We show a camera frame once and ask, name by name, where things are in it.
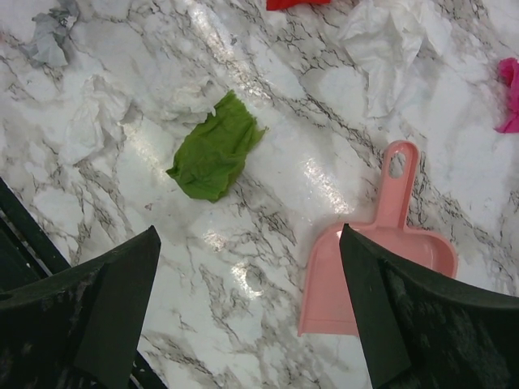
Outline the red paper scrap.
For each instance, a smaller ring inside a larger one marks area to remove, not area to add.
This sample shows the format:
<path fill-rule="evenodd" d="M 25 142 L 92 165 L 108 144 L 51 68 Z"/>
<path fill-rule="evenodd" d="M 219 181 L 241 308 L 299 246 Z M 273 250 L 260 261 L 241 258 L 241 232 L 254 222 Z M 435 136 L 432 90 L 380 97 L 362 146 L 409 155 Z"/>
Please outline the red paper scrap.
<path fill-rule="evenodd" d="M 325 5 L 331 0 L 267 0 L 267 11 L 283 11 L 300 4 Z"/>

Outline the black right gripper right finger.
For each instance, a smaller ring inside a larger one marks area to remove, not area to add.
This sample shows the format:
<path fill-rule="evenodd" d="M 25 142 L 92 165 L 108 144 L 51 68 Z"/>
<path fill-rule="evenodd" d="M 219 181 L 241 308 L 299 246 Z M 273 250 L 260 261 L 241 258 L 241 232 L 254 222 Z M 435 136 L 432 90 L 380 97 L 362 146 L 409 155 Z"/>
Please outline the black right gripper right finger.
<path fill-rule="evenodd" d="M 516 388 L 518 299 L 420 266 L 344 225 L 343 271 L 374 388 Z"/>

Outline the white crumpled tissue, right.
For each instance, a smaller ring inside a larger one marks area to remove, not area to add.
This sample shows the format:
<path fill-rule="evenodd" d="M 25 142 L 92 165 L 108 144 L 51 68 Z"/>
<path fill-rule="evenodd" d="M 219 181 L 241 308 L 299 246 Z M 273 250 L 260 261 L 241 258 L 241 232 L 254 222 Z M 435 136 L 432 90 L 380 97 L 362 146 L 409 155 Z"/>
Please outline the white crumpled tissue, right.
<path fill-rule="evenodd" d="M 466 67 L 470 80 L 481 78 L 485 63 L 464 53 L 457 31 L 437 1 L 361 1 L 346 17 L 337 39 L 366 78 L 363 116 L 388 116 L 414 73 L 425 49 L 453 69 Z"/>

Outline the white crumpled tissue, left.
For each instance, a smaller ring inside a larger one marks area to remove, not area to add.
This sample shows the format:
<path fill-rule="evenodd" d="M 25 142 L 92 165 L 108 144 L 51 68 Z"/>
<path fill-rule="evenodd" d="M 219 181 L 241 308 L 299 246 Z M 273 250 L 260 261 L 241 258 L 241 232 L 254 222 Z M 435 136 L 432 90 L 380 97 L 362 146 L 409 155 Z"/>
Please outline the white crumpled tissue, left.
<path fill-rule="evenodd" d="M 182 123 L 204 121 L 216 109 L 207 96 L 210 78 L 204 76 L 175 88 L 163 105 L 152 108 L 161 121 L 178 120 Z M 67 123 L 60 160 L 75 165 L 100 152 L 105 139 L 122 142 L 122 121 L 132 106 L 132 99 L 100 75 L 85 81 L 82 102 Z"/>

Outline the magenta crumpled paper scrap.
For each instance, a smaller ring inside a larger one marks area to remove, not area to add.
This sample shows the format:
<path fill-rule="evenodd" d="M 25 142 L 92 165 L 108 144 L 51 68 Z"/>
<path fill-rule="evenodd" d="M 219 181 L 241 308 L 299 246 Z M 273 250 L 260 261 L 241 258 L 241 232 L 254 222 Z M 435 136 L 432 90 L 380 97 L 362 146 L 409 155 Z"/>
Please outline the magenta crumpled paper scrap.
<path fill-rule="evenodd" d="M 516 134 L 518 132 L 518 60 L 515 58 L 501 60 L 498 64 L 498 73 L 508 88 L 506 92 L 508 115 L 496 131 L 501 134 Z"/>

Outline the white crumpled tissue,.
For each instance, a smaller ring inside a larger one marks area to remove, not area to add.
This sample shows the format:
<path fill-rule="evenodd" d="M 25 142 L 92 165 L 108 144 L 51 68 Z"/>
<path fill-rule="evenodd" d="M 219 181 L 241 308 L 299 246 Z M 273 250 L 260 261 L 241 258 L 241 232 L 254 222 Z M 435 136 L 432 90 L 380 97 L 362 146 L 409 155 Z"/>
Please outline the white crumpled tissue,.
<path fill-rule="evenodd" d="M 425 49 L 453 69 L 466 67 L 470 80 L 481 78 L 485 63 L 464 53 L 457 31 L 437 1 L 361 1 L 346 17 L 337 39 L 366 78 L 363 116 L 388 116 L 414 73 Z"/>
<path fill-rule="evenodd" d="M 152 108 L 161 121 L 178 120 L 182 123 L 204 121 L 216 109 L 207 96 L 210 78 L 204 76 L 175 88 L 163 105 Z M 122 142 L 122 121 L 132 106 L 132 99 L 100 75 L 85 81 L 82 102 L 67 123 L 60 160 L 75 165 L 100 152 L 105 139 Z"/>

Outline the grey crumpled paper scrap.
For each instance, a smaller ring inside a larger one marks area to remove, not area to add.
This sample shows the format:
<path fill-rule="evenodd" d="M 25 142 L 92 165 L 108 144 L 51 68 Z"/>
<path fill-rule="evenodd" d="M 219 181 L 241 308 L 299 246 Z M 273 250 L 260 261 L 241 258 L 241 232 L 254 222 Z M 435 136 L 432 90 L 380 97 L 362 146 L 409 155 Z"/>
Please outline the grey crumpled paper scrap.
<path fill-rule="evenodd" d="M 32 18 L 36 24 L 32 39 L 19 46 L 19 51 L 33 67 L 68 64 L 62 46 L 79 18 L 79 7 L 73 0 L 59 0 L 58 4 L 46 14 L 39 13 Z"/>

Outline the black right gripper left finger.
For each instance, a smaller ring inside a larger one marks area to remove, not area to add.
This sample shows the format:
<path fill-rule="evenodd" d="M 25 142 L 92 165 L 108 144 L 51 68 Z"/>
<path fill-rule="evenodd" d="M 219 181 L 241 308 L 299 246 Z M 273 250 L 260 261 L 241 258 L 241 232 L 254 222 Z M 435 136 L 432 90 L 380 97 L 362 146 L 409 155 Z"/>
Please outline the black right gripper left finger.
<path fill-rule="evenodd" d="M 3 388 L 126 388 L 157 271 L 150 227 L 105 254 L 1 295 Z"/>

